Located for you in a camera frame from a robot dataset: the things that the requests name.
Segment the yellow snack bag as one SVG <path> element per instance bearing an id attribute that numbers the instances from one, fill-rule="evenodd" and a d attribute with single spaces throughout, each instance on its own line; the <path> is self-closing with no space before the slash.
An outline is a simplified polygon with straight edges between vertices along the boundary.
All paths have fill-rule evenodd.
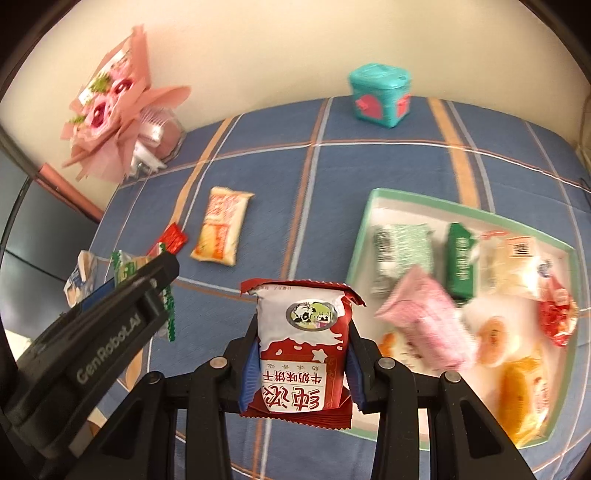
<path id="1" fill-rule="evenodd" d="M 546 370 L 540 349 L 503 365 L 496 419 L 516 447 L 542 429 L 549 414 Z"/>

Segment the pale yellow bun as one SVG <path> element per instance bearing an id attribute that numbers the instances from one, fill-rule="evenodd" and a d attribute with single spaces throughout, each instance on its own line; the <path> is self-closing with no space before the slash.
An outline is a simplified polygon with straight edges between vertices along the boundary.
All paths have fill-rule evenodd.
<path id="1" fill-rule="evenodd" d="M 507 295 L 484 295 L 462 309 L 463 319 L 477 343 L 475 365 L 494 369 L 524 353 L 520 303 Z"/>

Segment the pink snack pack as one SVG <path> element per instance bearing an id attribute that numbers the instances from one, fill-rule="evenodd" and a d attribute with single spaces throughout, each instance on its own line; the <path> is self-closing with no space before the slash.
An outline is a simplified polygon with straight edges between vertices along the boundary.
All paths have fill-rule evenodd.
<path id="1" fill-rule="evenodd" d="M 462 371 L 476 363 L 479 341 L 442 285 L 418 265 L 398 281 L 375 316 L 394 325 L 434 371 Z"/>

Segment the red cracker snack bag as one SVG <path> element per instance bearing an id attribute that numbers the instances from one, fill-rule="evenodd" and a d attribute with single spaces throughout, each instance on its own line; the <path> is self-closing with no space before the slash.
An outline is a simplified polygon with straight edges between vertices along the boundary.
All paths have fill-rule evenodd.
<path id="1" fill-rule="evenodd" d="M 569 291 L 554 275 L 540 287 L 539 325 L 543 334 L 556 346 L 565 348 L 577 326 L 579 309 Z"/>

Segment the dark green snack pack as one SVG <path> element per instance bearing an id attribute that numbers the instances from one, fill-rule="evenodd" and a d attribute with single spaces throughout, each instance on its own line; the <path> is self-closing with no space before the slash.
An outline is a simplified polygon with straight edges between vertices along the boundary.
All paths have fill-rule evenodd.
<path id="1" fill-rule="evenodd" d="M 445 288 L 459 303 L 467 303 L 475 296 L 478 241 L 462 224 L 451 223 L 446 242 Z"/>

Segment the red foil snack pack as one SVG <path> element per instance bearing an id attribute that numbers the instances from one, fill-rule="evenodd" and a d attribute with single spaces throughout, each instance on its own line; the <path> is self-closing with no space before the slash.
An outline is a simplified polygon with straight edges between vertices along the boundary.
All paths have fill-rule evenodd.
<path id="1" fill-rule="evenodd" d="M 148 256 L 167 251 L 176 255 L 187 243 L 188 237 L 176 223 L 170 223 L 147 252 Z"/>

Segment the red white milk biscuit pack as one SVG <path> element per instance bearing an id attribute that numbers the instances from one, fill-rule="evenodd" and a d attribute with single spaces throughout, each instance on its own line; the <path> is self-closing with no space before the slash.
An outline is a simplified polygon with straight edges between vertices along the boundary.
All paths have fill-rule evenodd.
<path id="1" fill-rule="evenodd" d="M 252 278 L 240 292 L 256 297 L 256 340 L 242 383 L 240 415 L 346 430 L 353 400 L 346 350 L 353 306 L 362 297 L 344 283 Z"/>

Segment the green white snack pack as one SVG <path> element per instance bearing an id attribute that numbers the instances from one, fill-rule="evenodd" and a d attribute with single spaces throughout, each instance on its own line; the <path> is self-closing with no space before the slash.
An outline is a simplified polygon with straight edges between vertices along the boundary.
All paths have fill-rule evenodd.
<path id="1" fill-rule="evenodd" d="M 376 274 L 370 293 L 387 297 L 398 281 L 415 265 L 435 271 L 432 230 L 426 224 L 386 224 L 374 227 Z"/>

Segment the orange cream snack pack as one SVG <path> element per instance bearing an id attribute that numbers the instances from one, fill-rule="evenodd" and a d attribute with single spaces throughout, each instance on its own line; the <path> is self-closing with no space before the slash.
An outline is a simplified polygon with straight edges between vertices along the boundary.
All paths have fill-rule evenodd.
<path id="1" fill-rule="evenodd" d="M 252 192 L 212 187 L 197 245 L 190 257 L 197 261 L 235 266 L 243 220 L 249 200 L 253 197 Z"/>

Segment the white snack bag red writing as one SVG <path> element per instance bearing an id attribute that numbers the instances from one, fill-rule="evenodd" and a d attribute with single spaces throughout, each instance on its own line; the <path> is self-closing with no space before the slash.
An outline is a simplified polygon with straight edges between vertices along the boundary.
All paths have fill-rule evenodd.
<path id="1" fill-rule="evenodd" d="M 383 356 L 394 358 L 414 373 L 439 377 L 441 372 L 429 367 L 416 347 L 397 330 L 387 331 L 378 342 Z"/>

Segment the pink flower bouquet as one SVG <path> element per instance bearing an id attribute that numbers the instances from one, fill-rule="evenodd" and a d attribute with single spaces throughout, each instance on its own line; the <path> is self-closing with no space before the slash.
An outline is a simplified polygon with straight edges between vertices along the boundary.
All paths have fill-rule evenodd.
<path id="1" fill-rule="evenodd" d="M 152 85 L 146 32 L 133 27 L 71 102 L 73 117 L 61 133 L 70 147 L 63 166 L 78 166 L 79 180 L 116 184 L 164 169 L 185 137 L 174 109 L 189 95 L 188 86 Z"/>

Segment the blue plaid bed cover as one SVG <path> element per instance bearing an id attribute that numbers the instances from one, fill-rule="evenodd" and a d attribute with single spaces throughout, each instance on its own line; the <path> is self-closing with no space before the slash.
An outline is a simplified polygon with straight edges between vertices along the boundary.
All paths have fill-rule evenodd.
<path id="1" fill-rule="evenodd" d="M 212 187 L 252 192 L 238 262 L 179 253 L 176 338 L 153 340 L 135 375 L 190 372 L 242 335 L 252 277 L 344 281 L 370 192 L 391 188 L 465 203 L 574 247 L 590 279 L 590 179 L 560 136 L 488 109 L 416 97 L 392 129 L 353 115 L 347 97 L 242 114 L 190 132 L 168 169 L 112 194 L 91 243 L 99 280 L 115 250 L 144 254 L 180 194 L 180 224 L 197 239 Z"/>

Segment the teal toy box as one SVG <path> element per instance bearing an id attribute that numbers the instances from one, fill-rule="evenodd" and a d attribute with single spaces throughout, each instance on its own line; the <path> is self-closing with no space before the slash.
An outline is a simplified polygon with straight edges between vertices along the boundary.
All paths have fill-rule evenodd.
<path id="1" fill-rule="evenodd" d="M 404 68 L 370 63 L 349 73 L 356 117 L 394 128 L 410 112 L 412 76 Z"/>

